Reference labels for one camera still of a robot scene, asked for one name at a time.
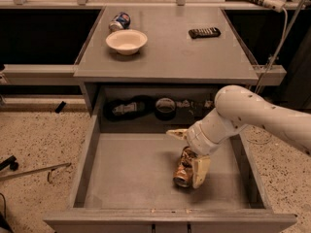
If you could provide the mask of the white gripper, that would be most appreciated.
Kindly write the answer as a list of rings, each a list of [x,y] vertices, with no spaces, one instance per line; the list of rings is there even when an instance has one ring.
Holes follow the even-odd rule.
[[[217,116],[206,116],[197,121],[188,130],[171,129],[166,134],[179,140],[186,140],[190,149],[199,155],[191,161],[192,187],[199,188],[203,185],[210,168],[210,156],[225,139],[225,126]]]

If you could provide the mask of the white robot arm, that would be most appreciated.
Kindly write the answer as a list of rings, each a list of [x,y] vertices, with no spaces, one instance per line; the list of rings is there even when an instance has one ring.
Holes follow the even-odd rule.
[[[221,88],[214,104],[215,108],[191,127],[167,132],[188,144],[173,175],[173,182],[180,187],[202,186],[211,155],[248,125],[266,130],[305,154],[311,152],[310,114],[273,105],[239,85]]]

